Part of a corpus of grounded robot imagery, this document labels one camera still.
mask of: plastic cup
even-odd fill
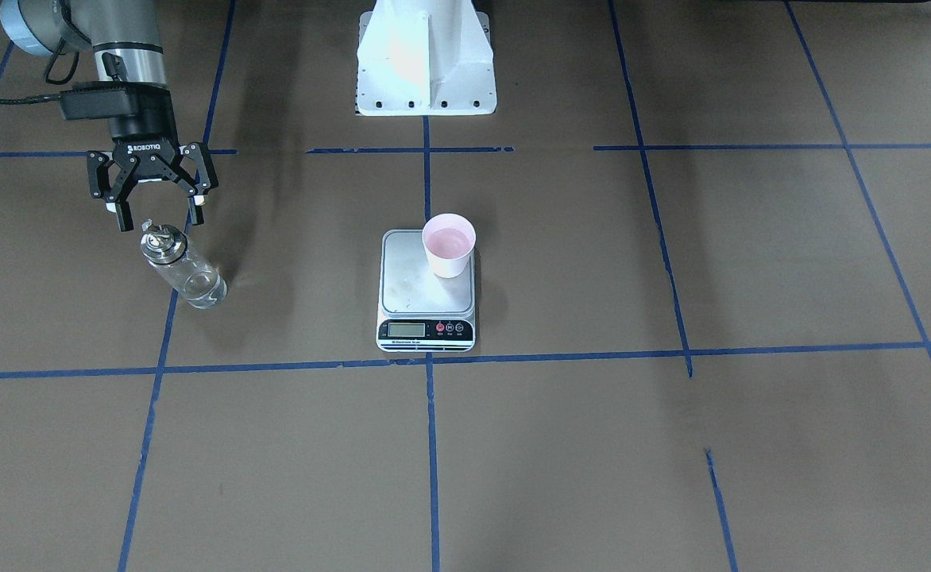
[[[476,229],[459,214],[437,214],[423,227],[423,247],[430,271],[441,278],[462,274],[473,256]]]

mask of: digital scale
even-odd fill
[[[381,240],[377,347],[384,351],[469,351],[476,345],[473,258],[454,278],[430,271],[421,230]]]

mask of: transparent bottle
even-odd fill
[[[186,234],[172,225],[141,225],[141,253],[165,282],[192,307],[207,309],[226,297],[226,282],[207,258],[193,250]]]

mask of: silver lid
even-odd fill
[[[173,225],[153,225],[151,220],[141,225],[141,253],[157,265],[170,265],[187,251],[187,235]]]

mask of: black cable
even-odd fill
[[[60,94],[43,94],[31,95],[29,98],[19,98],[17,100],[6,100],[0,98],[0,105],[33,105],[37,102],[55,102],[60,98]]]
[[[67,72],[67,75],[63,79],[52,79],[52,66],[56,65],[56,59],[59,59],[63,54],[63,48],[67,47],[67,41],[60,39],[60,43],[56,44],[56,51],[52,52],[52,55],[48,58],[48,64],[45,65],[45,72],[41,75],[41,78],[45,80],[45,83],[48,83],[49,86],[66,86],[67,83],[70,83],[71,79],[74,79],[74,73],[77,73],[77,63],[80,62],[81,53],[74,52],[74,61],[70,64],[70,71]]]

